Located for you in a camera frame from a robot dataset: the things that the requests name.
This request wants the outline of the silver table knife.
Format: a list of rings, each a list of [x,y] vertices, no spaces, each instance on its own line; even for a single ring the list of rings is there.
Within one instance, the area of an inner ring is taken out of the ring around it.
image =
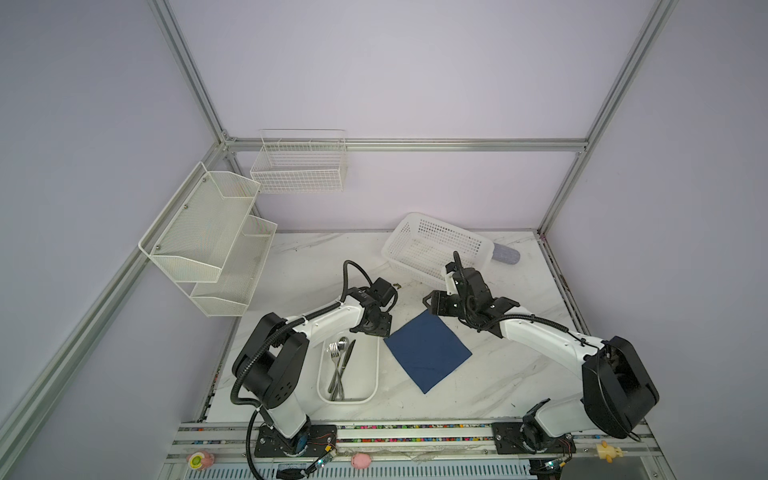
[[[335,388],[335,391],[332,393],[333,400],[343,400],[345,397],[343,377],[348,367],[348,364],[351,360],[351,356],[354,351],[355,345],[356,345],[356,341],[352,340],[347,346],[347,349],[345,350],[345,356],[343,357],[341,364],[339,366],[336,388]]]

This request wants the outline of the blue paper napkin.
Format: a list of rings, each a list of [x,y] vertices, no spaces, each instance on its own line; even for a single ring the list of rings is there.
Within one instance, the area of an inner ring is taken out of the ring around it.
[[[423,394],[472,356],[459,337],[427,310],[385,338],[384,343]]]

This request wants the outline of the white rectangular plastic tray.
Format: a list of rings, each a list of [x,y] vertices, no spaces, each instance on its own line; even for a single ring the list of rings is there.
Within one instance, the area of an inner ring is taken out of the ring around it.
[[[343,377],[345,397],[343,400],[332,400],[327,392],[333,366],[328,353],[331,343],[346,336],[349,341],[356,341],[351,360]],[[379,386],[381,341],[378,337],[342,332],[327,339],[322,345],[322,356],[318,366],[317,394],[319,398],[330,405],[359,405],[373,399]]]

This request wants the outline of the silver spoon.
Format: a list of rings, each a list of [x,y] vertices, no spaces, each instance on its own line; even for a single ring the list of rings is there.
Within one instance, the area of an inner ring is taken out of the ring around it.
[[[342,336],[338,341],[329,346],[329,352],[334,361],[334,375],[328,387],[328,392],[331,394],[332,400],[335,400],[338,397],[341,389],[341,367],[349,344],[349,339],[346,336]]]

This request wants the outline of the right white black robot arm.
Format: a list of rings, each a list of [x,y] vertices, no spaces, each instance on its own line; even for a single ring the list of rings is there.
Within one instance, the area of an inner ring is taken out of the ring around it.
[[[496,297],[478,270],[457,260],[447,264],[444,280],[444,289],[422,300],[430,313],[521,343],[581,383],[575,393],[559,400],[546,398],[526,412],[518,430],[522,449],[542,453],[566,435],[590,429],[629,438],[658,404],[660,394],[630,341],[579,334],[516,300]]]

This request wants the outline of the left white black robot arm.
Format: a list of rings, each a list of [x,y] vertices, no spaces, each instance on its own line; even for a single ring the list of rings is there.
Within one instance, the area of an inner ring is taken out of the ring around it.
[[[313,426],[294,391],[308,350],[341,333],[388,337],[397,299],[396,288],[378,278],[345,288],[338,300],[309,313],[266,314],[233,362],[230,402],[252,407],[281,453],[301,455],[312,443]]]

